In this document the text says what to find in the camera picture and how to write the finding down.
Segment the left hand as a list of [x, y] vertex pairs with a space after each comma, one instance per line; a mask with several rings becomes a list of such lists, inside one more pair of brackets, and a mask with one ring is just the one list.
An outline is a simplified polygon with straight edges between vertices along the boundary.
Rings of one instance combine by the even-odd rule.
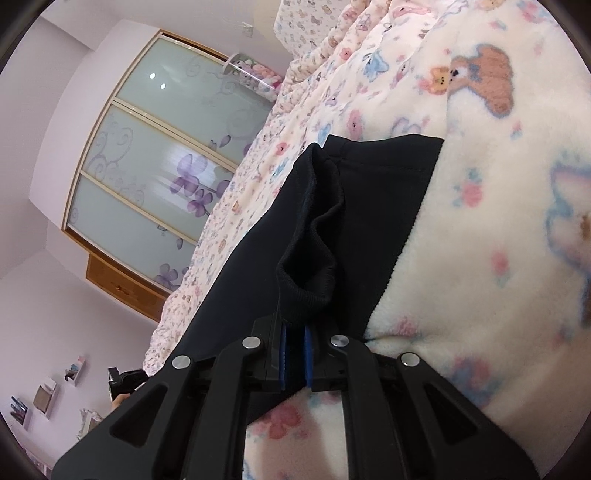
[[111, 410], [116, 410], [126, 399], [130, 397], [129, 393], [117, 395], [111, 402]]

